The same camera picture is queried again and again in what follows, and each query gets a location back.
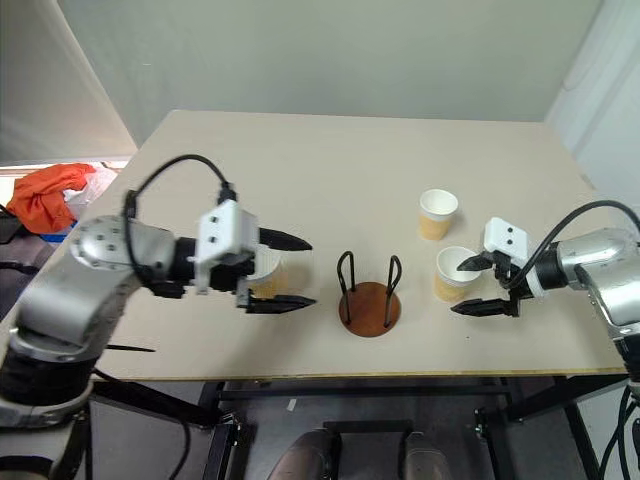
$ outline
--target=metal table frame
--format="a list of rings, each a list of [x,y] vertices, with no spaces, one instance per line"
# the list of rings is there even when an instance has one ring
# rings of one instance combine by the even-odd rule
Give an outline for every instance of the metal table frame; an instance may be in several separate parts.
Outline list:
[[[571,378],[553,377],[555,384],[535,395],[524,397],[517,377],[482,377],[480,384],[437,386],[384,386],[384,387],[295,387],[283,389],[258,388],[228,390],[225,382],[204,385],[198,405],[171,397],[151,388],[134,383],[144,389],[145,395],[135,395],[122,385],[96,382],[92,399],[144,415],[177,421],[175,412],[189,423],[212,429],[209,458],[203,479],[223,480],[227,469],[234,463],[232,457],[245,453],[248,445],[243,441],[242,425],[233,416],[225,415],[220,402],[259,399],[273,396],[298,398],[304,396],[393,397],[393,396],[495,396],[505,400],[504,408],[492,411],[476,410],[476,432],[487,442],[496,480],[516,479],[506,436],[509,423],[563,408],[569,422],[582,464],[589,480],[596,480],[598,460],[584,426],[576,400],[612,388],[627,379],[627,375],[580,375]],[[149,394],[158,395],[160,402],[148,400]]]

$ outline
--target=cup rim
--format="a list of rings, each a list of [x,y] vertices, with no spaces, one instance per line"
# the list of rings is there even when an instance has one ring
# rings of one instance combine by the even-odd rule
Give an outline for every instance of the cup rim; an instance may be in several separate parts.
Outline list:
[[[470,283],[474,282],[475,280],[477,280],[482,272],[465,272],[467,274],[469,274],[469,276],[471,276],[472,278],[468,279],[468,280],[456,280],[454,278],[451,278],[447,273],[445,273],[441,267],[440,264],[440,260],[441,258],[443,258],[443,255],[452,251],[452,250],[464,250],[465,253],[469,253],[469,257],[472,257],[474,255],[477,255],[476,252],[474,252],[473,250],[471,250],[470,248],[467,247],[462,247],[460,245],[452,245],[450,247],[447,248],[443,248],[442,250],[440,250],[438,252],[438,256],[436,257],[436,269],[438,271],[438,275],[440,276],[440,278],[445,282],[448,283],[449,285],[453,285],[456,287],[464,287],[469,285]]]
[[[433,208],[429,208],[427,206],[427,197],[428,196],[432,196],[432,195],[441,195],[442,197],[446,197],[447,200],[453,200],[452,203],[452,207],[445,209],[445,210],[434,210]],[[422,192],[422,194],[420,195],[420,208],[422,209],[423,212],[428,213],[430,215],[436,215],[436,216],[448,216],[448,215],[452,215],[459,206],[459,201],[458,201],[458,197],[456,197],[453,193],[447,191],[447,190],[443,190],[441,188],[432,188],[430,190],[426,190],[424,192]]]

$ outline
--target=white plastic bag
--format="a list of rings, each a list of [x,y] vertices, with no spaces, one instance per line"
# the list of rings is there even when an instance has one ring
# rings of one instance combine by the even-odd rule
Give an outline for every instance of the white plastic bag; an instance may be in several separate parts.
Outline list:
[[[64,201],[69,210],[78,220],[88,205],[98,198],[118,176],[113,170],[101,165],[92,165],[96,171],[85,175],[87,185],[82,190],[65,190]]]

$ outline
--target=white tabletop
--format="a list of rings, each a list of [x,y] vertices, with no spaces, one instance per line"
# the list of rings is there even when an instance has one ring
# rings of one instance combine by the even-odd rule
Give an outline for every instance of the white tabletop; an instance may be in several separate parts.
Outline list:
[[[449,311],[432,293],[435,257],[450,245],[478,251],[485,222],[500,216],[537,243],[592,190],[543,124],[174,111],[85,217],[120,211],[166,160],[210,157],[235,184],[261,226],[309,241],[287,253],[289,291],[312,307],[280,316],[248,315],[235,297],[189,292],[182,300],[138,291],[112,343],[155,353],[107,351],[100,368],[125,379],[225,379],[364,375],[509,375],[623,371],[584,292],[553,291],[522,303],[522,316],[473,318]],[[460,200],[450,232],[438,242],[418,234],[418,198],[445,188]],[[218,182],[200,164],[163,175],[140,199],[140,219],[195,236]],[[561,238],[609,224],[593,211]],[[60,254],[59,249],[54,259]],[[340,323],[338,257],[355,254],[356,281],[386,282],[389,257],[404,273],[402,314],[377,338]],[[490,273],[471,297],[506,292]],[[0,324],[3,343],[11,319]]]

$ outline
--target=orange cloth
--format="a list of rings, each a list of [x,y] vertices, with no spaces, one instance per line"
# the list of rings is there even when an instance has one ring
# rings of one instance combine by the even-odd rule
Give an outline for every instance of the orange cloth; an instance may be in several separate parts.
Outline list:
[[[85,163],[54,165],[16,180],[7,209],[33,233],[54,233],[75,217],[64,203],[63,190],[82,190],[85,175],[95,169]]]

